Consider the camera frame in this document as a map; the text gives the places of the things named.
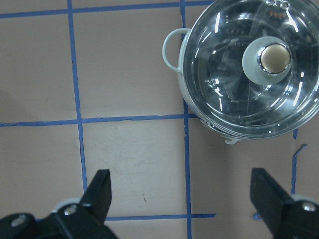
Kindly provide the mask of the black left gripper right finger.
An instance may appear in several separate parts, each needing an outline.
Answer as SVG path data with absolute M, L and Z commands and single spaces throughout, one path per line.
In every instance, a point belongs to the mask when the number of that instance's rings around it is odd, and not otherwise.
M 250 200 L 274 239 L 319 237 L 319 203 L 289 194 L 264 168 L 251 171 Z

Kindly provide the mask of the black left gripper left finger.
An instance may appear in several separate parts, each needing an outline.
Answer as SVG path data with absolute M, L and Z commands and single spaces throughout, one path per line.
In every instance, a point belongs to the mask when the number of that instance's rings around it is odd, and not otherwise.
M 112 201 L 108 169 L 98 170 L 78 202 L 67 201 L 46 218 L 17 213 L 0 220 L 2 239 L 115 239 L 104 224 Z

